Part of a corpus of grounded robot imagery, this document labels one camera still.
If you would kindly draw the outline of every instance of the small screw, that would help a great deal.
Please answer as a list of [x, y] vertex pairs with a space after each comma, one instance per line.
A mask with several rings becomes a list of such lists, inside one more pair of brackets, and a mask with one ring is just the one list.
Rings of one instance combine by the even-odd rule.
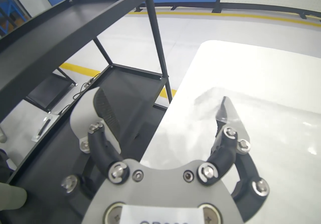
[[77, 182], [78, 179], [75, 175], [69, 175], [63, 179], [61, 186], [66, 189], [67, 193], [71, 193], [75, 189]]
[[264, 179], [257, 182], [253, 181], [252, 188], [259, 196], [267, 196], [270, 193], [270, 187]]
[[140, 182], [144, 178], [144, 174], [141, 170], [134, 171], [133, 180], [134, 182]]
[[230, 139], [236, 139], [236, 130], [231, 127], [226, 127], [223, 130], [224, 134]]
[[97, 131], [100, 127], [103, 127], [103, 124], [101, 122], [97, 122], [96, 124], [91, 124], [89, 127], [89, 133], [93, 134], [95, 131]]
[[113, 169], [111, 175], [112, 175], [114, 178], [118, 178], [118, 177], [121, 177], [121, 176], [123, 175], [123, 173], [124, 173], [123, 168], [122, 168], [120, 165], [117, 165], [117, 166]]
[[114, 163], [108, 171], [108, 179], [113, 184], [123, 183], [127, 180], [129, 175], [128, 166], [121, 161]]
[[191, 171], [187, 170], [184, 172], [183, 178], [186, 182], [190, 183], [194, 180], [194, 175]]
[[203, 169], [203, 174], [207, 179], [211, 179], [214, 177], [214, 170], [211, 167], [207, 166]]
[[83, 150], [89, 149], [89, 143], [88, 143], [88, 141], [87, 141], [87, 140], [86, 140], [86, 141], [82, 141], [82, 142], [80, 143], [80, 148], [82, 148]]
[[209, 179], [218, 178], [219, 173], [217, 168], [209, 162], [204, 162], [197, 169], [197, 175], [203, 183], [207, 183]]
[[237, 142], [237, 149], [241, 153], [248, 153], [251, 149], [251, 144], [245, 139], [239, 139]]

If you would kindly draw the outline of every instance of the silver screw head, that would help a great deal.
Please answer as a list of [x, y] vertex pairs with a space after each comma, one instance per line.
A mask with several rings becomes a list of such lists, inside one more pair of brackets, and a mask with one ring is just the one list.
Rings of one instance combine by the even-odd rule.
[[113, 184], [119, 184], [124, 180], [127, 180], [127, 176], [128, 174], [126, 174], [126, 169], [127, 165], [122, 162], [122, 161], [118, 161], [116, 163], [114, 163], [109, 171], [108, 171], [108, 179], [113, 183]]
[[115, 203], [111, 205], [104, 214], [104, 224], [119, 224], [121, 218], [121, 211], [123, 209], [123, 203]]
[[217, 168], [209, 162], [204, 162], [198, 167], [197, 175], [203, 183], [207, 183], [207, 181], [213, 177], [219, 177]]
[[245, 148], [246, 150], [249, 148], [249, 146], [246, 144], [246, 141], [245, 140], [241, 140], [238, 145], [241, 147], [241, 148]]
[[215, 207], [209, 204], [202, 204], [199, 208], [203, 209], [204, 224], [221, 224], [221, 216]]
[[89, 147], [89, 143], [88, 143], [87, 140], [86, 140], [86, 141], [82, 141], [82, 142], [80, 143], [80, 146], [81, 146], [82, 149], [88, 148], [88, 147]]
[[214, 170], [209, 166], [203, 169], [203, 173], [207, 179], [211, 179], [214, 177]]
[[266, 183], [264, 183], [262, 180], [258, 181], [257, 182], [257, 189], [260, 192], [266, 192], [266, 190], [267, 190]]
[[194, 174], [187, 170], [184, 172], [183, 174], [183, 179], [187, 182], [187, 183], [191, 183], [194, 180]]
[[134, 182], [140, 182], [144, 178], [144, 174], [141, 170], [134, 171], [133, 173], [133, 180]]
[[114, 178], [118, 178], [118, 177], [121, 177], [121, 176], [123, 175], [123, 173], [124, 173], [124, 169], [121, 167], [121, 165], [117, 165], [117, 166], [113, 169], [111, 175], [112, 175]]
[[62, 180], [61, 186], [66, 189], [67, 193], [71, 193], [75, 189], [77, 182], [78, 179], [75, 175], [69, 175]]
[[251, 144], [250, 142], [248, 142], [245, 139], [239, 139], [237, 141], [237, 149], [241, 152], [241, 153], [248, 153], [251, 149]]
[[236, 130], [231, 127], [226, 127], [223, 130], [224, 134], [230, 139], [236, 139]]
[[261, 179], [257, 182], [252, 182], [252, 188], [259, 196], [267, 196], [270, 193], [270, 187], [266, 180]]
[[102, 127], [103, 124], [101, 122], [97, 122], [95, 124], [91, 124], [89, 127], [89, 133], [93, 134], [95, 131], [97, 131], [100, 127]]

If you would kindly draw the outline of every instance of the white tabletop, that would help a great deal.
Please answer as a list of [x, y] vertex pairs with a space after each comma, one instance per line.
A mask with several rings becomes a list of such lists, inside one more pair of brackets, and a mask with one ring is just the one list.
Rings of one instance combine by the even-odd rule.
[[[251, 139], [250, 155], [271, 193], [249, 223], [320, 223], [321, 61], [276, 49], [204, 42], [141, 163], [180, 167], [209, 157], [215, 115], [231, 98]], [[238, 175], [223, 178], [230, 192]]]

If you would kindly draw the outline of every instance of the black partition frame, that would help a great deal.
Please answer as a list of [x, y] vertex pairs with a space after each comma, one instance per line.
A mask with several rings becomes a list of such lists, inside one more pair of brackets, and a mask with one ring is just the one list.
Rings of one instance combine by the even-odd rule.
[[[302, 19], [306, 19], [306, 15], [313, 15], [321, 17], [321, 12], [315, 12], [304, 9], [297, 9], [285, 6], [265, 5], [265, 4], [243, 4], [243, 3], [224, 3], [220, 0], [216, 2], [172, 2], [172, 3], [155, 3], [156, 7], [172, 7], [171, 10], [175, 10], [177, 7], [195, 7], [195, 8], [209, 8], [213, 9], [212, 13], [221, 13], [223, 9], [229, 10], [259, 10], [259, 11], [273, 11], [273, 12], [290, 12], [297, 13]], [[136, 8], [136, 12], [140, 12], [140, 7], [146, 7], [145, 4], [141, 4]]]

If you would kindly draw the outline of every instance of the black shelf post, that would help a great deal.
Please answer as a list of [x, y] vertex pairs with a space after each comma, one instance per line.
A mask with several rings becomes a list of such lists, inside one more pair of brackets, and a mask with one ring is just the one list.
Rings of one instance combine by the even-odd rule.
[[172, 96], [170, 82], [168, 79], [168, 73], [167, 73], [167, 68], [166, 68], [163, 45], [162, 45], [162, 41], [161, 41], [161, 37], [160, 37], [161, 34], [159, 33], [159, 27], [158, 27], [156, 10], [155, 10], [155, 3], [154, 3], [154, 0], [146, 0], [145, 3], [146, 3], [147, 12], [148, 12], [151, 30], [152, 30], [153, 36], [154, 36], [154, 41], [155, 41], [155, 45], [156, 45], [159, 63], [161, 65], [160, 67], [161, 67], [162, 73], [163, 73], [163, 78], [166, 78], [166, 80], [167, 80], [166, 84], [165, 84], [167, 97], [168, 97], [169, 102], [171, 102], [173, 99], [173, 96]]
[[104, 49], [104, 47], [102, 46], [102, 44], [100, 43], [100, 41], [98, 40], [97, 37], [95, 37], [93, 39], [94, 43], [96, 44], [96, 46], [98, 47], [99, 51], [102, 53], [102, 55], [104, 56], [104, 58], [107, 60], [109, 65], [112, 65], [113, 62], [111, 61], [110, 57], [108, 56], [106, 50]]

